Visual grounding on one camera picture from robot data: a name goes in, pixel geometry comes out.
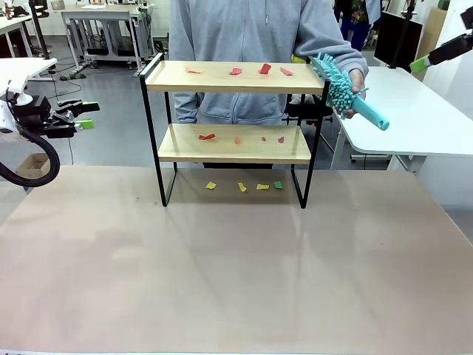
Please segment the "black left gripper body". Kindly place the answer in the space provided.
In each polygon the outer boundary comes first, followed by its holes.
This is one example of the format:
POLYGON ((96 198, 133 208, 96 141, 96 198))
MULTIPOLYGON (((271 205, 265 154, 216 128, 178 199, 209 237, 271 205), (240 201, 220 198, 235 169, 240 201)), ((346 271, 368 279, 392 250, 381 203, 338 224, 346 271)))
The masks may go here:
POLYGON ((21 126, 27 131, 48 138, 56 138, 55 120, 52 118, 52 108, 46 96, 34 95, 30 103, 16 104, 14 113, 21 126))

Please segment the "person's left hand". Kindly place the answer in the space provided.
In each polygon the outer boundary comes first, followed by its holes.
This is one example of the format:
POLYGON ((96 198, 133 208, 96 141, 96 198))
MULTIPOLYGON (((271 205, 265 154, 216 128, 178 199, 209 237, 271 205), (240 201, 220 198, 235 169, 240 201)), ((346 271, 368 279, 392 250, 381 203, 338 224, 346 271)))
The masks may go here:
POLYGON ((366 98, 365 77, 362 71, 358 69, 350 70, 349 77, 352 83, 352 92, 366 98))

